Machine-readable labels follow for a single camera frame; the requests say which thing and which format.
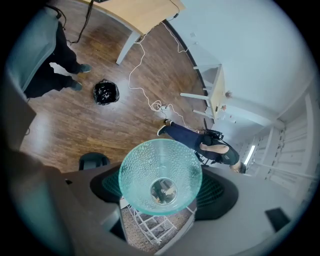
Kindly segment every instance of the clear glass bowl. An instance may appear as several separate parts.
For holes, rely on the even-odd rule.
[[[202,169],[194,152],[172,139],[146,141],[124,158],[119,187],[124,198],[149,215],[170,215],[197,196]]]

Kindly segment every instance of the black trash bag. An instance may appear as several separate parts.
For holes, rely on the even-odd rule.
[[[93,98],[99,105],[108,105],[119,100],[119,90],[114,82],[103,79],[93,88]]]

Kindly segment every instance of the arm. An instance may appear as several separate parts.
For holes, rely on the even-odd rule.
[[[227,145],[212,145],[212,146],[207,146],[205,144],[200,144],[200,149],[204,151],[211,151],[211,152],[216,152],[219,154],[225,154],[228,152],[229,147]]]

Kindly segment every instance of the wooden floor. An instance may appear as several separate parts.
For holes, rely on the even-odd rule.
[[[88,6],[71,0],[60,1],[57,6],[67,17],[67,39],[77,39]],[[61,172],[72,172],[78,170],[79,158],[85,153],[105,154],[114,163],[122,161],[138,144],[158,138],[156,132],[165,116],[149,108],[141,90],[128,89],[129,73],[143,54],[141,47],[135,44],[121,65],[116,64],[129,35],[125,26],[92,10],[80,42],[71,46],[79,63],[92,66],[91,72],[75,76],[83,90],[53,90],[29,101],[37,115],[29,135],[23,140],[21,149],[24,152]],[[142,45],[146,55],[131,76],[131,87],[144,88],[151,103],[156,100],[172,103],[174,110],[184,116],[188,127],[203,128],[203,117],[193,113],[193,109],[204,111],[204,101],[180,96],[181,92],[203,95],[187,54],[177,52],[177,43],[164,25],[155,27]],[[106,106],[94,102],[93,87],[103,78],[117,84],[118,102]],[[183,125],[181,117],[172,112],[167,115]]]

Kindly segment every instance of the black t-shirt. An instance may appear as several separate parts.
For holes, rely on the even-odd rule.
[[[239,158],[240,158],[239,154],[234,150],[233,147],[229,145],[226,145],[229,147],[229,150],[226,153],[219,154],[216,152],[201,150],[200,143],[203,143],[207,146],[226,145],[226,143],[224,143],[221,140],[214,139],[208,134],[200,135],[197,141],[196,151],[199,152],[201,155],[203,155],[205,158],[214,160],[218,163],[225,164],[225,165],[235,165],[239,161]]]

